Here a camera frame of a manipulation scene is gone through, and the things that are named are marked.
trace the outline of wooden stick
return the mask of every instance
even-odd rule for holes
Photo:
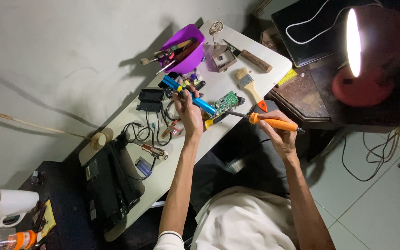
[[[53,131],[53,132],[57,132],[57,133],[62,133],[62,134],[69,134],[69,135],[72,135],[72,136],[75,136],[75,137],[81,137],[81,138],[84,138],[84,139],[90,139],[89,137],[82,136],[82,135],[79,135],[79,134],[74,134],[74,133],[70,133],[70,132],[66,132],[66,131],[61,131],[61,130],[54,129],[54,128],[43,127],[41,125],[36,125],[34,123],[31,123],[31,122],[25,122],[23,120],[16,119],[14,117],[11,117],[11,116],[8,116],[8,115],[5,115],[5,114],[1,114],[1,113],[0,113],[0,117],[4,118],[4,119],[15,121],[15,122],[20,122],[22,124],[29,125],[29,126],[36,127],[36,128],[41,128],[41,129],[45,129],[45,130],[49,130],[49,131]]]

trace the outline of tiled floor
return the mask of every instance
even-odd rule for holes
[[[366,179],[377,163],[365,161],[368,149],[362,137],[362,133],[347,135],[344,162],[354,175]],[[366,133],[365,144],[371,149],[384,143],[385,138],[384,134]],[[336,249],[400,249],[400,139],[392,160],[367,182],[356,180],[343,167],[343,148],[342,139],[324,158],[302,166]],[[382,153],[382,148],[374,152]]]

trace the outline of blue desoldering pump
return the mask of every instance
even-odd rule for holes
[[[169,87],[173,88],[175,91],[180,92],[183,89],[185,89],[183,86],[175,82],[171,77],[164,76],[163,77],[163,82],[166,83]],[[213,106],[209,105],[207,102],[200,98],[195,98],[191,92],[189,92],[192,96],[192,102],[194,104],[197,104],[201,109],[204,109],[204,111],[214,115],[217,113],[217,111],[214,109]]]

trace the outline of brush bristles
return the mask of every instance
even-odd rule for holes
[[[235,76],[237,77],[237,79],[242,79],[244,76],[246,76],[248,74],[248,71],[246,70],[246,68],[241,68],[238,69]]]
[[[141,63],[142,65],[146,65],[146,64],[149,63],[149,59],[143,58],[143,59],[140,60],[140,63]]]

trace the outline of green circuit board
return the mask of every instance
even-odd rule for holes
[[[239,103],[239,100],[237,99],[237,94],[235,94],[233,91],[229,92],[226,94],[224,97],[218,99],[215,101],[211,106],[214,107],[217,111],[217,115],[221,115],[221,113],[225,112],[228,110],[230,107],[237,105]],[[212,119],[215,116],[213,114],[208,113],[208,116]]]

